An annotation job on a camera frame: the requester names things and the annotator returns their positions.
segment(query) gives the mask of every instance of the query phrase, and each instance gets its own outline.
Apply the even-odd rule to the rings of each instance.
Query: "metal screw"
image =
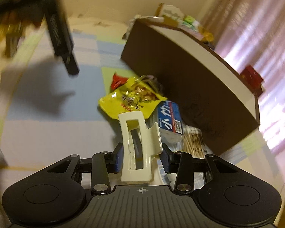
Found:
[[[106,184],[102,184],[102,183],[96,184],[93,187],[94,190],[99,191],[99,192],[106,191],[108,188],[109,187]]]
[[[176,187],[179,191],[189,191],[192,189],[192,187],[189,184],[183,183],[183,184],[178,184]]]

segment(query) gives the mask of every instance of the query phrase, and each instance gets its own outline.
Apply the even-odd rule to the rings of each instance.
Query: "pink curtain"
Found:
[[[264,79],[259,130],[277,154],[285,148],[285,0],[216,0],[202,24],[236,71],[250,64]]]

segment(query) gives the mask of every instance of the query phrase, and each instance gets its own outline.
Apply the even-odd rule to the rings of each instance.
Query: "ribbed gray plate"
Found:
[[[223,228],[207,218],[189,196],[173,194],[168,186],[116,186],[95,196],[73,220],[56,228]]]

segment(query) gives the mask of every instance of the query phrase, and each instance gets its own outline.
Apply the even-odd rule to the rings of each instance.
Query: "brown box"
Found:
[[[260,124],[256,96],[221,57],[182,29],[137,20],[121,56],[139,76],[151,74],[176,102],[184,122],[222,154]]]

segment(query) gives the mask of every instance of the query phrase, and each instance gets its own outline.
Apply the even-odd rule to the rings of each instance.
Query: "red object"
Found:
[[[128,78],[117,75],[116,73],[113,75],[113,80],[111,84],[111,90],[114,91],[116,88],[122,86],[127,82]]]
[[[258,90],[261,87],[261,83],[264,81],[251,65],[245,67],[241,72],[241,76],[248,82],[254,91]]]

